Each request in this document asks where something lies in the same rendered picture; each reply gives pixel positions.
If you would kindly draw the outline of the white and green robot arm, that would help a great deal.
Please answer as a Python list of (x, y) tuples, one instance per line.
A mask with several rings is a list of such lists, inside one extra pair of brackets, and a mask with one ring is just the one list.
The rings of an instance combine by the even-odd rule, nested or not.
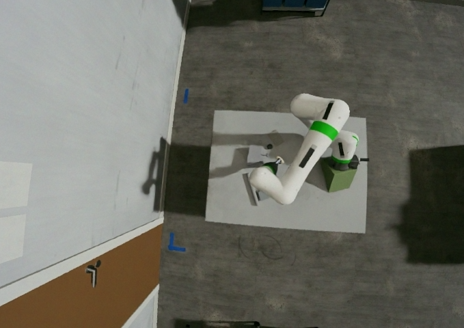
[(332, 169), (357, 169), (360, 161), (369, 161), (354, 154), (359, 137), (341, 130), (350, 113), (343, 100), (299, 94), (293, 98), (290, 110), (309, 129), (293, 162), (281, 178), (276, 176), (277, 168), (272, 163), (261, 164), (249, 177), (254, 188), (282, 205), (295, 200), (307, 175), (328, 147), (332, 148), (328, 160)]

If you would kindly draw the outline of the long grey metal bar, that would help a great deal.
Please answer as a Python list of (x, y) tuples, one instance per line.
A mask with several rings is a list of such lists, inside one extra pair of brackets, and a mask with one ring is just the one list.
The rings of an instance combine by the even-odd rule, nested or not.
[(256, 206), (259, 206), (260, 204), (259, 204), (259, 201), (258, 201), (258, 197), (257, 197), (257, 195), (256, 195), (256, 190), (255, 190), (255, 188), (251, 185), (250, 180), (249, 180), (250, 173), (248, 173), (248, 174), (246, 174), (246, 175), (247, 175), (247, 179), (248, 179), (248, 181), (249, 181), (249, 185), (250, 185), (250, 188), (251, 188), (252, 195), (253, 195), (253, 197), (254, 197), (254, 202), (255, 202)]

